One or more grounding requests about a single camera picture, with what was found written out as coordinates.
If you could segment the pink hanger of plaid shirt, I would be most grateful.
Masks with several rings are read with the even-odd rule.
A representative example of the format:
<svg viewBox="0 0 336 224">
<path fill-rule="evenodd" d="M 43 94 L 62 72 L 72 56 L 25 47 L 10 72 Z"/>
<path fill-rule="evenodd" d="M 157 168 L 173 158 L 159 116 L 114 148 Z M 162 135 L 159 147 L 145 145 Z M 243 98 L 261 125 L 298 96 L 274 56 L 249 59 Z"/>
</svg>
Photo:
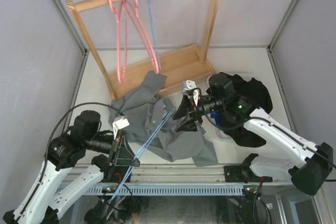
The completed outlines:
<svg viewBox="0 0 336 224">
<path fill-rule="evenodd" d="M 143 22 L 139 15 L 139 1 L 134 0 L 133 3 L 131 3 L 128 0 L 123 0 L 121 2 L 121 10 L 124 11 L 124 24 L 125 24 L 125 38 L 124 38 L 124 45 L 125 45 L 125 51 L 127 51 L 127 42 L 128 42 L 128 36 L 127 36 L 127 19 L 128 17 L 131 18 L 131 21 L 133 22 L 134 27 L 136 28 L 138 35 L 140 39 L 142 40 L 143 45 L 145 46 L 147 53 L 150 57 L 154 72 L 156 74 L 160 71 L 159 66 L 159 60 L 158 57 L 155 54 L 152 42 L 148 36 L 148 33 L 143 25 Z"/>
</svg>

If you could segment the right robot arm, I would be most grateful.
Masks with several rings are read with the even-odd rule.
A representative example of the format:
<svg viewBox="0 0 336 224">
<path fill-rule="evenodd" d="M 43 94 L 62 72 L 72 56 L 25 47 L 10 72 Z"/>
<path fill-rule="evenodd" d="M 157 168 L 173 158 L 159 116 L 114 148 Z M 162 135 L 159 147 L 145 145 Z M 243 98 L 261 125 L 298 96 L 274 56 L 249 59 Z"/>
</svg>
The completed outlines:
<svg viewBox="0 0 336 224">
<path fill-rule="evenodd" d="M 208 84 L 207 95 L 202 95 L 194 81 L 181 83 L 183 98 L 173 116 L 182 120 L 178 132 L 196 132 L 202 117 L 206 117 L 240 146 L 258 147 L 255 141 L 259 138 L 284 152 L 284 158 L 249 154 L 239 166 L 245 182 L 263 177 L 290 180 L 298 190 L 313 196 L 329 181 L 335 169 L 329 144 L 316 144 L 278 123 L 252 99 L 239 94 L 223 72 L 210 76 Z"/>
</svg>

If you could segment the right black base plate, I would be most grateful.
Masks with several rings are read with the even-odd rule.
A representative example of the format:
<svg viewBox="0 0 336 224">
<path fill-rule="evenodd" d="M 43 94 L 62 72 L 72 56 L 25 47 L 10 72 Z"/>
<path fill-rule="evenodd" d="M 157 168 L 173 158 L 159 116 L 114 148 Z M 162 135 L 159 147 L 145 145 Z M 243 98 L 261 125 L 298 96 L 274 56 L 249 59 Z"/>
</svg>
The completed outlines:
<svg viewBox="0 0 336 224">
<path fill-rule="evenodd" d="M 273 182 L 272 177 L 259 177 L 255 175 L 249 167 L 241 165 L 224 166 L 225 182 L 228 183 L 257 183 L 257 182 Z"/>
</svg>

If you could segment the wooden clothes rack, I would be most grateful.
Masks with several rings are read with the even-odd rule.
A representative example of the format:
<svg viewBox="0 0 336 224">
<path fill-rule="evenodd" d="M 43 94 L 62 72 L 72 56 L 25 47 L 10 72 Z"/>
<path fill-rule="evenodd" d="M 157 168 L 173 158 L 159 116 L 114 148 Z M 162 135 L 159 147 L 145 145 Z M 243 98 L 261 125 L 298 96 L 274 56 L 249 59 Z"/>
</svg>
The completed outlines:
<svg viewBox="0 0 336 224">
<path fill-rule="evenodd" d="M 122 1 L 123 0 L 113 0 L 114 3 Z M 207 54 L 219 1 L 220 0 L 209 0 L 201 45 L 193 44 L 163 55 L 163 74 L 167 79 L 165 80 L 164 87 L 159 91 L 159 96 L 162 97 L 176 92 L 180 82 L 186 79 L 195 78 L 196 81 L 204 81 L 215 72 L 213 66 L 207 60 Z M 151 60 L 132 65 L 129 68 L 130 72 L 125 72 L 125 82 L 123 84 L 119 83 L 117 71 L 107 72 L 80 17 L 81 12 L 109 5 L 108 0 L 85 0 L 77 3 L 74 3 L 72 0 L 67 0 L 66 4 L 106 81 L 110 97 L 112 99 L 119 99 L 136 88 L 150 68 L 153 68 Z"/>
</svg>

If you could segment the grey shirt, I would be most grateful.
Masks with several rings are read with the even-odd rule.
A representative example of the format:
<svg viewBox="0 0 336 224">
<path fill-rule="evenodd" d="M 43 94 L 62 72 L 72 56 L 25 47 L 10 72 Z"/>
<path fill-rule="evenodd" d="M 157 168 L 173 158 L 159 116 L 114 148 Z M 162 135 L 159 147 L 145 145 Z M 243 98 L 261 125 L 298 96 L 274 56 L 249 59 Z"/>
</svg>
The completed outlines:
<svg viewBox="0 0 336 224">
<path fill-rule="evenodd" d="M 170 99 L 160 98 L 166 76 L 150 71 L 142 83 L 120 99 L 112 100 L 109 123 L 123 113 L 129 126 L 125 128 L 130 143 L 143 145 L 162 122 L 166 113 L 173 109 Z M 218 163 L 213 143 L 204 137 L 205 130 L 198 125 L 195 132 L 178 132 L 177 121 L 168 121 L 152 140 L 148 150 L 169 161 L 192 158 L 197 167 L 214 166 Z"/>
</svg>

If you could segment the black shirt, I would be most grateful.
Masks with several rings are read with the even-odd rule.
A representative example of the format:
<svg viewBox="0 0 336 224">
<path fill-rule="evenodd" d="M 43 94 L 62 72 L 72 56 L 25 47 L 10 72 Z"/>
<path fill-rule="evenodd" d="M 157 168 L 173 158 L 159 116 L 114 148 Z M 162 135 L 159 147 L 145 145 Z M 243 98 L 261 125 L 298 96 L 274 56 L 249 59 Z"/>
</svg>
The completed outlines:
<svg viewBox="0 0 336 224">
<path fill-rule="evenodd" d="M 251 115 L 256 109 L 263 109 L 267 113 L 273 110 L 269 91 L 261 81 L 251 78 L 243 86 L 243 95 L 241 95 L 235 90 L 231 80 L 227 79 L 226 73 L 221 77 L 215 76 L 215 78 L 212 87 L 216 93 L 213 92 L 212 95 L 208 95 L 215 102 L 218 102 L 219 105 L 211 105 L 211 113 L 221 110 L 223 119 L 225 118 L 231 123 L 236 123 L 236 125 L 228 128 L 220 128 L 214 123 L 219 129 L 228 132 L 239 127 L 244 127 L 245 123 L 256 119 L 255 116 Z M 234 140 L 234 142 L 239 146 L 252 148 L 262 147 L 266 144 L 266 140 L 254 132 L 252 132 L 252 136 L 243 138 L 242 140 Z"/>
</svg>

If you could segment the aluminium mounting rail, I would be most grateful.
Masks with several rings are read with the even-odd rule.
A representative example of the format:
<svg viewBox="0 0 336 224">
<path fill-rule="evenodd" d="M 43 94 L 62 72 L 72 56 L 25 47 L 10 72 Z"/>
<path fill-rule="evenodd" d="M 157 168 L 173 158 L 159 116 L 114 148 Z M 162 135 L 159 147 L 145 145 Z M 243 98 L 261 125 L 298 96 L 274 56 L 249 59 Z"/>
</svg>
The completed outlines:
<svg viewBox="0 0 336 224">
<path fill-rule="evenodd" d="M 143 164 L 131 173 L 132 184 L 219 184 L 225 182 L 224 165 Z"/>
</svg>

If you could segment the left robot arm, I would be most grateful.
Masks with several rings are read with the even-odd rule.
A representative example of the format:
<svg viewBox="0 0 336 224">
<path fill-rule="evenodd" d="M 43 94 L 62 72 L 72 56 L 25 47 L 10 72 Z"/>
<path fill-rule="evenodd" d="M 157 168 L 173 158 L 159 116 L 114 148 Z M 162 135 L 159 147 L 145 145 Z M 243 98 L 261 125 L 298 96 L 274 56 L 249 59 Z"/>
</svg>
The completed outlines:
<svg viewBox="0 0 336 224">
<path fill-rule="evenodd" d="M 139 160 L 130 149 L 125 128 L 128 119 L 114 119 L 112 131 L 101 131 L 100 114 L 86 110 L 75 118 L 70 132 L 50 141 L 41 170 L 23 202 L 3 215 L 5 223 L 58 223 L 67 210 L 97 183 L 121 179 L 120 167 L 138 167 Z M 65 189 L 61 182 L 82 159 L 94 151 L 91 164 Z"/>
</svg>

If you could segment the light blue wire hanger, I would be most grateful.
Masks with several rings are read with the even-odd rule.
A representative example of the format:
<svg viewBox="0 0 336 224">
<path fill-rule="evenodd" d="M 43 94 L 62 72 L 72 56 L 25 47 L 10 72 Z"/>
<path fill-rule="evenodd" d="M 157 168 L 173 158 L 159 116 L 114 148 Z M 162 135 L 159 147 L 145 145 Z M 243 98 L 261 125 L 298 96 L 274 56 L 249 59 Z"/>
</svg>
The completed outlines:
<svg viewBox="0 0 336 224">
<path fill-rule="evenodd" d="M 176 111 L 176 107 L 174 106 L 173 109 L 165 115 L 165 117 L 162 119 L 161 123 L 157 126 L 157 128 L 153 131 L 153 133 L 150 135 L 148 140 L 140 147 L 138 152 L 135 154 L 133 161 L 136 159 L 139 159 L 144 151 L 150 146 L 154 138 L 157 136 L 158 132 L 161 130 L 161 128 L 164 126 L 164 124 L 168 121 L 168 119 L 173 115 L 173 113 Z M 118 188 L 115 190 L 115 192 L 112 195 L 112 200 L 114 200 L 118 195 L 120 195 L 120 190 L 123 188 L 125 182 L 127 181 L 128 177 L 131 175 L 133 169 L 135 168 L 134 165 L 130 165 L 124 178 L 122 179 L 122 182 L 118 186 Z"/>
<path fill-rule="evenodd" d="M 154 17 L 153 17 L 152 7 L 151 7 L 151 0 L 147 0 L 147 3 L 148 3 L 148 9 L 149 9 L 151 33 L 152 33 L 152 38 L 153 38 L 153 42 L 154 42 L 154 51 L 155 51 L 156 58 L 158 60 L 159 68 L 161 70 L 162 67 L 161 67 L 161 62 L 160 62 L 160 55 L 159 55 L 158 50 L 157 50 L 157 37 L 156 37 Z"/>
</svg>

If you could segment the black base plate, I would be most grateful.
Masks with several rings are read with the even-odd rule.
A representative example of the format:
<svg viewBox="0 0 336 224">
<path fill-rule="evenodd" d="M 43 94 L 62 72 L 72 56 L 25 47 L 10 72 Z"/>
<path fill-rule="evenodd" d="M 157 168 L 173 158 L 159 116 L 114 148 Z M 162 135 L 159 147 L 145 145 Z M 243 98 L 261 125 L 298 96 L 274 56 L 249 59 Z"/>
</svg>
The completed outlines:
<svg viewBox="0 0 336 224">
<path fill-rule="evenodd" d="M 255 175 L 249 167 L 241 165 L 224 166 L 225 182 L 228 183 L 257 183 L 257 182 L 273 182 L 272 177 L 259 177 Z"/>
<path fill-rule="evenodd" d="M 128 173 L 130 168 L 130 166 L 114 166 L 111 181 L 113 183 L 121 183 L 125 176 L 128 175 L 125 182 L 129 183 L 131 180 L 131 174 Z"/>
</svg>

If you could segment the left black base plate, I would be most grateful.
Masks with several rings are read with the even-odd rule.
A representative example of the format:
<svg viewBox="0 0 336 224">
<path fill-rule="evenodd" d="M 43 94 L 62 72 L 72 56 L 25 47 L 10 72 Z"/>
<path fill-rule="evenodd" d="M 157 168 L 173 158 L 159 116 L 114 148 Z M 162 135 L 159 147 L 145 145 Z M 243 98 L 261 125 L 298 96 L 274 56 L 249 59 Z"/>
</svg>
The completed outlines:
<svg viewBox="0 0 336 224">
<path fill-rule="evenodd" d="M 131 180 L 131 174 L 128 173 L 130 168 L 130 166 L 114 166 L 111 181 L 113 183 L 121 183 L 125 176 L 128 175 L 125 182 L 129 183 Z"/>
</svg>

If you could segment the blue plaid shirt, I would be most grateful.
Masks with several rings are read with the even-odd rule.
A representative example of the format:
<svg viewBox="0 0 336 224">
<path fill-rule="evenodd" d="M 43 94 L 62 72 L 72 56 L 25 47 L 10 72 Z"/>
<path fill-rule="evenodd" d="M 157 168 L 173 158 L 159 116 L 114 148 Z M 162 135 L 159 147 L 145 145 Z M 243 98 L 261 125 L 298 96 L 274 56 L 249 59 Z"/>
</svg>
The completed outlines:
<svg viewBox="0 0 336 224">
<path fill-rule="evenodd" d="M 222 117 L 218 112 L 211 113 L 210 118 L 214 120 L 215 124 L 219 127 L 223 127 Z"/>
</svg>

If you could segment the white plastic basket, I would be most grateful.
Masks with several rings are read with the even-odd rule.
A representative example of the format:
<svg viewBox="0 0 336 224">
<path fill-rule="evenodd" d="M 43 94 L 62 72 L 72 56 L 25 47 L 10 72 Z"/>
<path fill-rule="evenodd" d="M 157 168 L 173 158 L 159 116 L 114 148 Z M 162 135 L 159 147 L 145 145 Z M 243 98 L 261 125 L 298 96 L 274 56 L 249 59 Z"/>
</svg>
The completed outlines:
<svg viewBox="0 0 336 224">
<path fill-rule="evenodd" d="M 215 76 L 223 76 L 224 73 L 223 72 L 220 72 L 220 73 L 217 73 L 217 74 L 214 74 L 213 76 L 210 76 L 207 81 L 209 83 L 209 88 L 207 89 L 207 93 L 208 94 L 213 94 L 213 92 L 216 93 L 215 89 L 212 87 L 213 86 L 213 82 L 215 81 Z M 226 73 L 226 76 L 227 76 L 227 79 L 231 80 L 231 82 L 233 83 L 233 86 L 235 88 L 235 90 L 243 95 L 243 86 L 247 83 L 246 80 L 244 80 L 240 75 L 238 74 L 234 74 L 233 76 L 232 75 L 229 75 Z M 222 117 L 222 123 L 223 123 L 223 127 L 220 127 L 220 128 L 228 128 L 228 127 L 232 127 L 234 125 L 236 125 L 236 123 L 231 123 L 230 121 L 227 121 L 225 118 L 223 119 L 223 116 L 222 116 L 222 112 L 221 110 L 217 111 L 221 117 Z M 244 127 L 239 127 L 239 128 L 236 128 L 236 129 L 233 129 L 232 131 L 228 131 L 228 132 L 225 132 L 221 129 L 219 129 L 218 127 L 215 127 L 215 134 L 217 135 L 217 137 L 221 138 L 221 139 L 225 139 L 225 138 L 229 138 L 231 137 L 232 139 L 234 139 L 235 141 L 237 140 L 242 140 L 243 138 L 247 138 L 247 137 L 250 137 L 252 136 L 252 132 L 246 130 Z"/>
</svg>

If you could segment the pink hanger of white shirt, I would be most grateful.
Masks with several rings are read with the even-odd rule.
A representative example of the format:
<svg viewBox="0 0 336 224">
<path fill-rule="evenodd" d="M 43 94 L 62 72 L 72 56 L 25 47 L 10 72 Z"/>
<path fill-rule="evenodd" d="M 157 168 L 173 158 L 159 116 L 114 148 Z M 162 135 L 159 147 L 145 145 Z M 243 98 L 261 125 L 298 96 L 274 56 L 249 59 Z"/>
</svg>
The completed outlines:
<svg viewBox="0 0 336 224">
<path fill-rule="evenodd" d="M 113 0 L 108 0 L 109 6 L 111 9 L 111 12 L 115 16 L 116 23 L 117 23 L 117 77 L 118 77 L 118 82 L 123 84 L 125 82 L 125 71 L 127 67 L 127 31 L 125 32 L 125 52 L 124 52 L 124 63 L 123 66 L 121 66 L 121 13 L 123 11 L 123 4 L 124 1 L 122 1 L 119 4 L 119 7 L 116 8 L 114 6 Z"/>
</svg>

